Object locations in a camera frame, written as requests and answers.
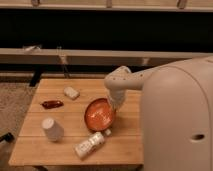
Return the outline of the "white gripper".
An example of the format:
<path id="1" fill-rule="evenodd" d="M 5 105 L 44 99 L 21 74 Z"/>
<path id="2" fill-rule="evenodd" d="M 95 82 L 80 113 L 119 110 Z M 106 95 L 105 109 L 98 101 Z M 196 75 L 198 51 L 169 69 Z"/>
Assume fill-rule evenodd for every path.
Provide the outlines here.
<path id="1" fill-rule="evenodd" d="M 108 92 L 107 99 L 113 110 L 119 110 L 125 102 L 125 91 L 110 90 Z"/>

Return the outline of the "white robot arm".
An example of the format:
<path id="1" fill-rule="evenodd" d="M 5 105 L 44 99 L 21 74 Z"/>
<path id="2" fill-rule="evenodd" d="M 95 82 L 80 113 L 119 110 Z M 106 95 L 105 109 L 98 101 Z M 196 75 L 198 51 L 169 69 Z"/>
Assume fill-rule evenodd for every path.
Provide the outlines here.
<path id="1" fill-rule="evenodd" d="M 213 171 L 213 56 L 139 72 L 108 74 L 109 101 L 120 107 L 138 90 L 144 171 Z"/>

